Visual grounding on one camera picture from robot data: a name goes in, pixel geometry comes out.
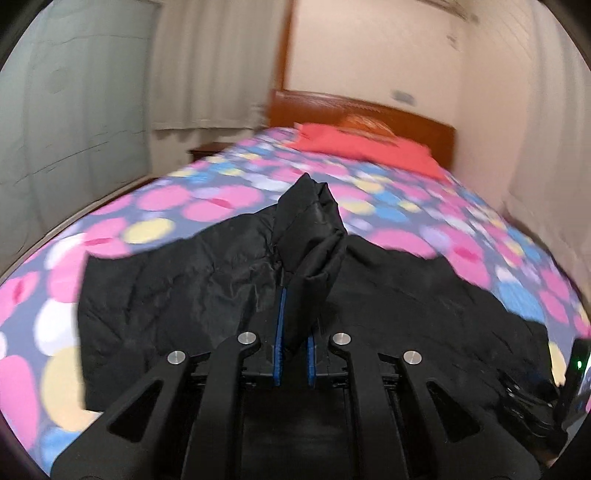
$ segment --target wall switch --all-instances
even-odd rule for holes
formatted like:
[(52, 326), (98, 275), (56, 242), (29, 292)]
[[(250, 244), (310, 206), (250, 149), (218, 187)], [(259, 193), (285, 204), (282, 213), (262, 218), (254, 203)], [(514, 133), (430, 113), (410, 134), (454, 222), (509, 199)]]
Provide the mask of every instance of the wall switch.
[(403, 92), (401, 90), (393, 90), (392, 98), (397, 102), (407, 103), (408, 105), (412, 106), (415, 106), (417, 104), (417, 101), (410, 93)]

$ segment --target polka dot bedsheet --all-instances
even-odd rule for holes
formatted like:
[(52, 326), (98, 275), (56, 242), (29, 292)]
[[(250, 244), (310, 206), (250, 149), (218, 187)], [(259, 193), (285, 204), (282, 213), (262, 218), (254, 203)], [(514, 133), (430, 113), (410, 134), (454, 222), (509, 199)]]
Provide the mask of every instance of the polka dot bedsheet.
[(0, 286), (0, 410), (46, 471), (96, 413), (83, 409), (76, 300), (88, 254), (121, 257), (188, 237), (277, 201), (303, 172), (326, 181), (350, 233), (386, 248), (444, 254), (507, 309), (548, 327), (555, 377), (575, 336), (589, 336), (576, 293), (551, 258), (450, 176), (282, 146), (270, 129), (120, 197), (72, 224)]

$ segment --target black garment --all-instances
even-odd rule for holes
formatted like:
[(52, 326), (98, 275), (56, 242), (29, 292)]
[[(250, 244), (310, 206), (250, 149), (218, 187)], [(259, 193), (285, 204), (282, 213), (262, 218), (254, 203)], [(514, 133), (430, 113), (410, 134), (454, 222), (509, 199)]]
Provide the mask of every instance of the black garment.
[(320, 316), (327, 337), (344, 331), (380, 353), (421, 352), (463, 403), (495, 407), (499, 371), (540, 398), (556, 396), (543, 325), (508, 313), (443, 257), (346, 237), (326, 184), (306, 174), (276, 206), (151, 252), (89, 260), (78, 311), (86, 407), (106, 408), (158, 356), (206, 352), (247, 329), (273, 309), (279, 285), (288, 352)]
[(328, 186), (305, 174), (257, 213), (132, 257), (90, 257), (78, 303), (86, 408), (105, 410), (162, 355), (208, 352), (248, 329), (283, 285), (284, 345), (296, 350), (337, 277), (345, 237)]

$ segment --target headboard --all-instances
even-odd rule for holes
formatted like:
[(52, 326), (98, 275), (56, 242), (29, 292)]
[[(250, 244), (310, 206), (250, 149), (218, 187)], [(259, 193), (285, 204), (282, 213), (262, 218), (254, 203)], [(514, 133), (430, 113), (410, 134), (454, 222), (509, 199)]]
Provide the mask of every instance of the headboard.
[(443, 168), (451, 168), (456, 129), (397, 108), (326, 93), (273, 90), (268, 116), (271, 127), (293, 127), (294, 123), (336, 125), (349, 113), (384, 122), (396, 135), (428, 146)]

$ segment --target bedside table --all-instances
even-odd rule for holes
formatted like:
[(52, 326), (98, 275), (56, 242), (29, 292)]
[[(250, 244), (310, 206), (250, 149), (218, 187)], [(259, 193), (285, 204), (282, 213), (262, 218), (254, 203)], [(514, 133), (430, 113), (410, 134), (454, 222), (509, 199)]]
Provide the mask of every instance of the bedside table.
[(216, 153), (220, 153), (222, 150), (231, 147), (232, 145), (233, 143), (213, 142), (201, 145), (201, 147), (192, 148), (188, 153), (193, 156), (193, 161), (197, 161), (201, 158), (211, 157)]

